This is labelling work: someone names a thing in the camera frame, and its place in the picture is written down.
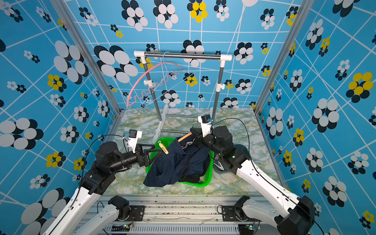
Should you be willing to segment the wooden hanger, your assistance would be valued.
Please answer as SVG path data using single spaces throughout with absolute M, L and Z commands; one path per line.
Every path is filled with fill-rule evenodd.
M 194 144 L 194 141 L 195 141 L 194 138 L 193 138 L 192 141 L 188 141 L 188 138 L 190 138 L 190 137 L 193 137 L 193 134 L 192 134 L 192 133 L 188 133 L 188 134 L 186 134 L 185 136 L 181 137 L 181 138 L 178 140 L 178 142 L 180 143 L 182 149 L 186 149 L 187 147 L 189 147 L 189 146 L 191 146 L 191 145 Z

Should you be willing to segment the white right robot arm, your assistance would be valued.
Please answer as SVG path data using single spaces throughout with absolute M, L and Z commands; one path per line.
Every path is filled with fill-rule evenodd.
M 253 219 L 275 227 L 281 235 L 307 235 L 315 223 L 314 203 L 307 196 L 299 197 L 264 173 L 247 150 L 233 143 L 226 126 L 203 131 L 191 128 L 198 147 L 205 146 L 219 157 L 225 170 L 231 171 L 253 186 L 268 200 L 269 206 L 242 196 L 233 206 L 237 220 Z

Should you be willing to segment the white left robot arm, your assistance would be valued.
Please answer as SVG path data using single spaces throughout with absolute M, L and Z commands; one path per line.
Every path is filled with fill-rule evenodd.
M 103 143 L 95 153 L 96 160 L 83 176 L 70 202 L 56 220 L 46 229 L 45 235 L 70 235 L 91 206 L 105 193 L 116 179 L 116 173 L 124 172 L 133 165 L 149 166 L 163 150 L 154 145 L 137 144 L 134 151 L 121 153 L 115 142 Z

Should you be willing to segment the pink plastic hanger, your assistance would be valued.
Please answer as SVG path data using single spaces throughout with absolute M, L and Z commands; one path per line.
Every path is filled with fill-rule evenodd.
M 147 58 L 148 58 L 148 57 L 157 57 L 157 58 L 162 58 L 162 59 L 164 59 L 165 57 L 167 57 L 168 55 L 170 55 L 169 52 L 165 52 L 165 53 L 154 53 L 154 54 L 144 52 L 144 55 L 143 55 L 143 56 L 141 56 L 141 51 L 135 51 L 135 53 L 136 53 L 137 55 L 140 56 L 140 59 L 141 59 L 141 62 L 142 62 L 142 63 L 144 63 L 144 62 L 146 63 L 146 64 L 144 65 L 144 68 L 145 68 L 145 69 L 147 68 Z M 147 69 L 147 70 L 146 70 L 146 71 L 145 71 L 145 72 L 144 72 L 144 73 L 138 78 L 138 80 L 135 82 L 135 84 L 134 84 L 133 87 L 131 88 L 131 90 L 130 90 L 130 92 L 129 92 L 129 95 L 128 95 L 128 98 L 127 98 L 127 102 L 126 102 L 126 106 L 127 106 L 127 108 L 131 107 L 134 103 L 136 103 L 136 99 L 137 99 L 137 98 L 135 98 L 135 101 L 134 101 L 134 102 L 130 103 L 130 97 L 131 97 L 132 93 L 134 92 L 136 86 L 139 84 L 139 82 L 140 82 L 144 77 L 147 77 L 147 76 L 150 74 L 151 71 L 153 71 L 154 69 L 156 69 L 156 68 L 158 68 L 158 67 L 160 67 L 160 66 L 162 66 L 162 65 L 174 65 L 174 66 L 176 66 L 176 67 L 179 69 L 179 70 L 178 70 L 178 73 L 180 73 L 180 72 L 183 71 L 182 68 L 181 68 L 178 64 L 176 64 L 176 63 L 172 63 L 172 62 L 165 62 L 165 61 L 163 61 L 163 62 L 161 62 L 161 63 L 159 63 L 159 64 L 157 64 L 157 65 L 154 65 L 153 67 Z M 145 84 L 146 84 L 146 86 L 147 86 L 147 88 L 148 88 L 148 90 L 149 90 L 149 93 L 152 93 L 152 92 L 154 91 L 154 88 L 155 88 L 155 86 L 153 85 L 153 81 L 152 81 L 152 79 L 148 79 L 148 78 L 147 78 L 147 79 L 145 80 Z

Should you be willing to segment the black shorts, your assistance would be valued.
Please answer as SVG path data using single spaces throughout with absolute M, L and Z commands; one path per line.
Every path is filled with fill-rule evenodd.
M 204 176 L 209 168 L 210 160 L 206 158 L 203 160 L 189 160 L 188 165 L 183 169 L 179 182 L 188 182 L 197 184 L 200 177 Z

